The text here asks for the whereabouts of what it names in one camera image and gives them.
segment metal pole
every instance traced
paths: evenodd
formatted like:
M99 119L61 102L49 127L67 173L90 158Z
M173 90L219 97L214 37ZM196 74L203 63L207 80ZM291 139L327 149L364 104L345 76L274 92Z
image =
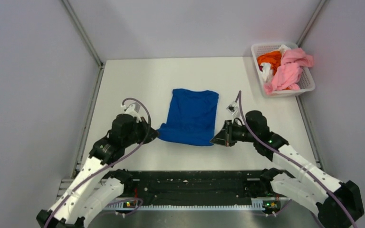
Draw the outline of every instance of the metal pole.
M321 9L323 8L323 6L328 2L329 0L320 0L320 3L318 4L316 10L313 13L313 16L311 16L310 21L307 23L306 28L304 29L303 33L301 34L300 38L297 41L297 45L301 46L304 38L306 38L308 32L310 31L311 27L314 24L314 21L317 19L317 17L319 16Z
M68 16L70 17L70 20L72 24L75 26L76 31L78 32L80 38L82 39L83 43L86 46L86 49L90 53L90 55L93 57L95 62L99 67L103 65L103 62L101 61L100 57L98 56L92 42L90 41L89 37L87 36L87 33L85 29L82 26L82 23L80 23L80 20L77 18L77 15L75 11L73 10L72 6L69 3L69 0L60 0L62 5L65 8L65 11L67 12Z

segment white cloth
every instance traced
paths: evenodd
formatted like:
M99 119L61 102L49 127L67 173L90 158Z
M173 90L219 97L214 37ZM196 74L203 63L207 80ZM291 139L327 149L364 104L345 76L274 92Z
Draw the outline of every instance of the white cloth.
M282 44L277 51L280 51L280 53L283 55L287 50L291 50L291 48L289 48L288 46Z
M272 79L273 76L273 70L271 70L271 64L270 63L261 63L261 76L264 82L269 82Z

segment gray floor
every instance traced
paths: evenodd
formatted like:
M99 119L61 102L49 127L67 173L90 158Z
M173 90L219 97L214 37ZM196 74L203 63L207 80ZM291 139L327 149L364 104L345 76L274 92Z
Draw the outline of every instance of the gray floor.
M250 211L139 211L126 218L104 215L88 228L318 228L310 212L292 202L276 218Z

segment white table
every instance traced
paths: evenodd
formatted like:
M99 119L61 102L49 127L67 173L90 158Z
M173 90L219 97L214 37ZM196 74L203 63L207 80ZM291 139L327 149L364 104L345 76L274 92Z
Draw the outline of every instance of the white table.
M111 129L122 113L124 98L134 97L145 104L158 129L167 121L172 90L212 90L219 93L215 132L231 119L226 107L242 91L243 111L260 110L271 131L280 134L307 160L315 163L306 129L295 97L264 98L251 57L206 57L109 60L87 136L83 162L93 143ZM130 146L125 153L135 146ZM188 170L262 170L277 167L259 155L251 143L233 147L197 147L159 139L142 146L135 154L113 169L141 171Z

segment orange cloth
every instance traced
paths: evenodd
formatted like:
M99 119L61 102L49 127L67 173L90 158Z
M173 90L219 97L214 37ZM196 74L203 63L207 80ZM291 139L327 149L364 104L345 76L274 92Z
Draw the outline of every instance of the orange cloth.
M271 63L271 70L273 70L273 75L276 74L276 70L280 66L280 59L282 58L282 54L280 51L272 51L266 53L262 56L257 58L258 65L260 66L261 63Z

